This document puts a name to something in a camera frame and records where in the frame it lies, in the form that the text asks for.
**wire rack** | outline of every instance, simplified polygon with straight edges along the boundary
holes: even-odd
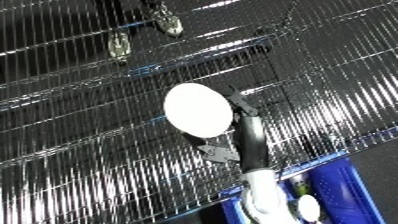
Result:
[[[167,0],[180,38],[138,0],[112,1],[113,16],[98,2],[0,3],[3,223],[152,223],[222,200],[239,167],[204,161],[167,123],[178,83],[242,90],[281,171],[397,137],[397,1]],[[117,30],[126,66],[107,53]]]

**white cylindrical part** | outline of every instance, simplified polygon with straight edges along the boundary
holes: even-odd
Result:
[[[252,171],[243,174],[242,179],[249,183],[254,206],[259,212],[267,214],[279,208],[281,201],[274,170]]]

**blue container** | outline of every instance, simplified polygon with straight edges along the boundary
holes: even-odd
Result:
[[[383,224],[385,221],[377,210],[357,171],[348,158],[319,166],[309,171],[315,197],[336,224]],[[293,195],[288,184],[281,184],[288,198]],[[236,194],[241,188],[222,192]],[[245,224],[238,203],[239,196],[223,202],[229,224]]]

